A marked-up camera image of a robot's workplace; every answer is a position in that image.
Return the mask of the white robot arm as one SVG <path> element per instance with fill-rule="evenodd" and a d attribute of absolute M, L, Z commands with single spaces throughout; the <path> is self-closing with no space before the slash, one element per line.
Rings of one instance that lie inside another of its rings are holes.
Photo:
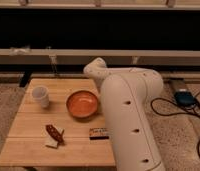
<path fill-rule="evenodd" d="M 163 90 L 161 75 L 152 69 L 108 68 L 96 58 L 83 69 L 100 93 L 117 171 L 165 171 L 144 105 Z"/>

